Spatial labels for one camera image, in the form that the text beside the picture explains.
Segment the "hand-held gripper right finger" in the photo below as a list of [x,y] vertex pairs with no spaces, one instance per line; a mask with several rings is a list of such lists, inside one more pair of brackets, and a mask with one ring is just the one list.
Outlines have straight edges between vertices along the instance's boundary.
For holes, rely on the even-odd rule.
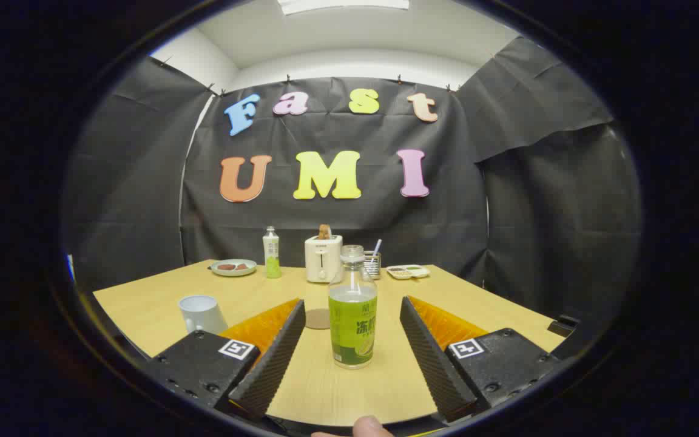
[[510,401],[561,365],[510,327],[487,332],[413,296],[402,299],[399,319],[445,421]]

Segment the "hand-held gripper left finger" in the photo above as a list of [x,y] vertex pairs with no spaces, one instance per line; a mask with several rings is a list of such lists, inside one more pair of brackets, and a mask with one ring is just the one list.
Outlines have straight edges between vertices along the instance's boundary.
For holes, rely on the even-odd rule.
[[292,299],[221,334],[194,330],[143,368],[191,403],[260,420],[279,390],[305,319],[305,302]]

